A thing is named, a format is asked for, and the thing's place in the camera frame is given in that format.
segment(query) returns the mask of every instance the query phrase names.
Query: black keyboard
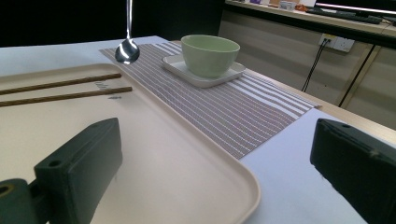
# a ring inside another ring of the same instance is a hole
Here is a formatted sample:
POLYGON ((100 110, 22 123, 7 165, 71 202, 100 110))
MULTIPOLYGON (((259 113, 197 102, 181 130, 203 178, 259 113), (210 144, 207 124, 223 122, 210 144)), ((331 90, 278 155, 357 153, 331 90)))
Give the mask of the black keyboard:
POLYGON ((350 14, 342 14, 342 13, 333 13, 333 12, 327 12, 327 11, 322 11, 322 10, 317 10, 317 9, 308 9, 306 13, 311 13, 315 15, 320 15, 320 16, 327 16, 327 17, 334 17, 338 19, 344 19, 348 21, 361 21, 361 22, 366 22, 366 23, 371 23, 371 24, 379 24, 382 19, 375 18, 375 17, 369 17, 369 18, 364 18, 364 17, 359 17, 355 15, 350 15, 350 14))

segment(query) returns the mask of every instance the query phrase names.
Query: small tray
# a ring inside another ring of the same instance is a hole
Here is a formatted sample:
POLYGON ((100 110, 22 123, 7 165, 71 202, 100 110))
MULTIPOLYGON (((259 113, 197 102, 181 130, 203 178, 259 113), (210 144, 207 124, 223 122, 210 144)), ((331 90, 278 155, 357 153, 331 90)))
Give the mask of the small tray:
POLYGON ((191 85, 199 88, 209 88, 239 78, 246 69, 246 67, 240 63, 233 63, 230 69, 221 77, 207 78, 198 77, 192 73, 184 63, 183 55, 181 54, 164 57, 163 64, 166 69, 188 81, 191 85))
POLYGON ((132 92, 0 108, 0 180, 33 167, 92 123, 118 118, 123 162, 91 224, 242 223, 261 192, 254 175, 113 64, 0 77, 1 89, 121 73, 122 78, 0 96, 1 101, 132 86, 132 92))

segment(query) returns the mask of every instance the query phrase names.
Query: woven placemat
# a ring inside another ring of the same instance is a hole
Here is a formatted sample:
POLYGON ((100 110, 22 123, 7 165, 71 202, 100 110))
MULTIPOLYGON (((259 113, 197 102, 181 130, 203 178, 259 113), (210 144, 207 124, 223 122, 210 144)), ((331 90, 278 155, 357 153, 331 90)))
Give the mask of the woven placemat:
POLYGON ((317 106, 248 73, 200 89, 163 66, 163 57, 181 53, 179 45, 168 42, 139 48, 140 57, 132 64, 117 63, 114 49, 100 51, 237 159, 317 106))

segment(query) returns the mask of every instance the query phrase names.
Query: power outlet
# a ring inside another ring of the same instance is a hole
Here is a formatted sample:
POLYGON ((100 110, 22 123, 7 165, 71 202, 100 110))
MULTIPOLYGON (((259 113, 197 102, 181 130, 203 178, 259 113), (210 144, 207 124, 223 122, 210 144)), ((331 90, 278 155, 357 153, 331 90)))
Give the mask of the power outlet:
POLYGON ((337 38, 338 37, 335 35, 323 34, 319 40, 319 44, 322 45, 324 39, 330 39, 330 43, 327 43, 325 47, 332 49, 334 47, 334 44, 335 44, 335 41, 337 40, 337 38))
POLYGON ((333 48, 341 50, 343 52, 349 52, 350 49, 352 49, 353 43, 355 43, 355 40, 338 37, 334 43, 333 48))

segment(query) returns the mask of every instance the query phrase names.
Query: white saucer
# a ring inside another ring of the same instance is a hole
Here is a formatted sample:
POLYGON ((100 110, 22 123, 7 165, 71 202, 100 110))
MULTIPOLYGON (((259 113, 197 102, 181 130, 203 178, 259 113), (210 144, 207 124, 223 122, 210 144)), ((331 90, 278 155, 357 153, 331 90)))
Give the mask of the white saucer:
POLYGON ((239 78, 242 76, 242 73, 246 69, 246 67, 240 63, 233 63, 230 69, 220 77, 207 78, 207 77, 198 77, 195 74, 193 74, 187 68, 187 65, 184 63, 183 55, 181 54, 164 57, 163 64, 165 65, 166 69, 168 69, 178 77, 181 77, 184 80, 190 82, 190 84, 192 84, 193 86, 200 88, 209 88, 209 87, 217 86, 221 83, 239 78))

